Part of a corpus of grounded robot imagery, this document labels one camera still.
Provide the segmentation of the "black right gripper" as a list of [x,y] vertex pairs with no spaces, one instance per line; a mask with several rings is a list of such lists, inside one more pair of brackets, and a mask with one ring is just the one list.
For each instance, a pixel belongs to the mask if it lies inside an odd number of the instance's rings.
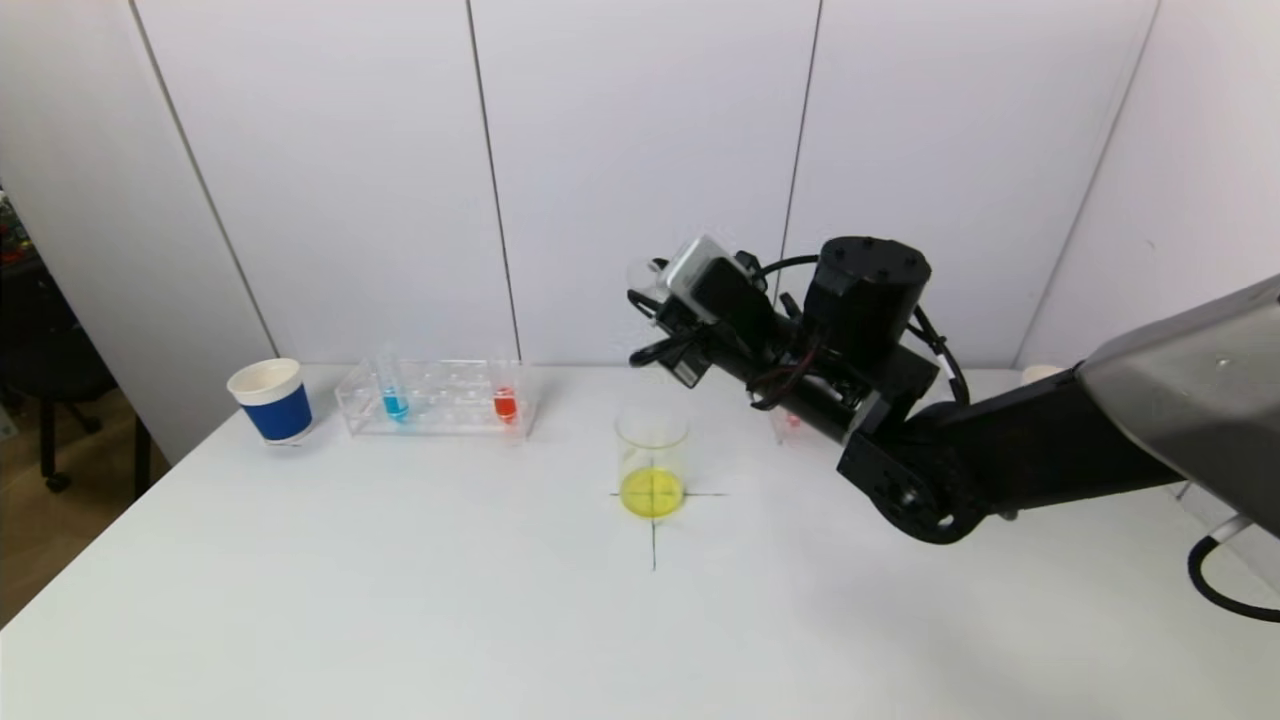
[[778,314],[764,295],[713,295],[694,304],[675,295],[664,300],[627,290],[628,302],[666,333],[666,338],[634,351],[632,368],[658,364],[676,380],[696,387],[712,366],[744,383],[751,405],[771,411],[795,392],[796,304],[783,296]]

